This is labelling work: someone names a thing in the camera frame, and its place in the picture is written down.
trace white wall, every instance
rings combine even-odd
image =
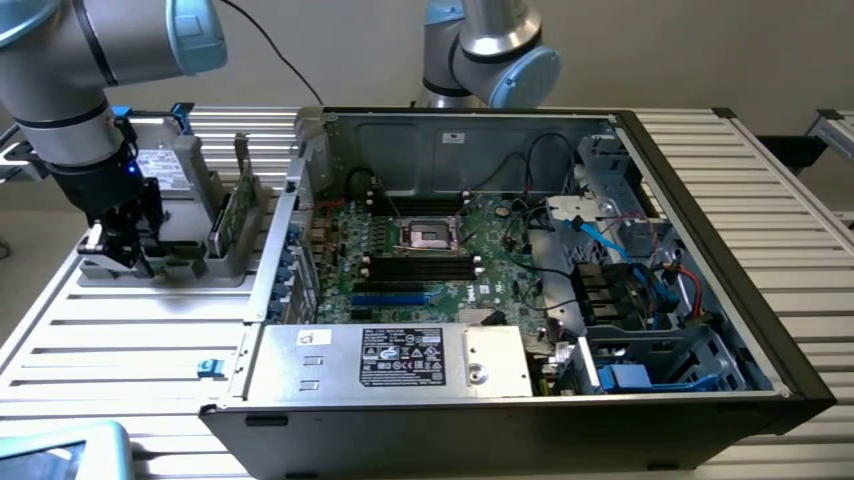
[[[543,13],[546,40],[565,63],[549,105],[727,106],[761,133],[802,133],[816,108],[854,108],[854,0],[529,1]],[[417,97],[427,0],[239,3],[329,104],[405,105]],[[114,89],[115,103],[164,108],[175,101],[314,102],[248,22],[224,6],[219,10],[228,66],[195,78]],[[809,176],[833,185],[845,168],[822,164]],[[837,190],[832,197],[848,196]],[[46,184],[0,188],[4,208],[68,206]]]

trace white label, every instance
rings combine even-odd
[[[190,190],[182,162],[172,150],[140,150],[136,163],[146,177],[155,177],[160,190]]]
[[[453,143],[457,145],[462,145],[463,143],[466,143],[466,134],[465,133],[443,133],[442,143]]]
[[[333,330],[300,330],[296,334],[296,346],[331,345]]]

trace motherboard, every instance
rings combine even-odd
[[[543,299],[513,199],[477,195],[443,204],[319,204],[311,231],[323,299],[318,323],[505,322],[526,344],[542,338]],[[533,291],[530,298],[522,295]]]

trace warning label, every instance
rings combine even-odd
[[[445,385],[442,329],[365,329],[359,382],[366,387]]]
[[[143,175],[158,179],[160,190],[190,190],[182,162],[172,150],[140,150],[136,163]]]

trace slotted aluminum rail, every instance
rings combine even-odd
[[[711,110],[637,113],[840,405],[784,437],[746,439],[694,472],[575,478],[850,478],[850,232],[738,120]],[[223,178],[238,175],[231,138],[242,130],[251,132],[255,171],[268,185],[282,185],[296,154],[295,115],[287,108],[195,110],[206,158]],[[239,353],[254,270],[238,289],[176,293],[82,288],[76,266],[72,255],[0,350],[0,436],[115,418],[131,433],[138,478],[248,478],[196,419],[199,405],[224,393],[228,378],[199,380],[195,369],[202,359],[234,360]]]

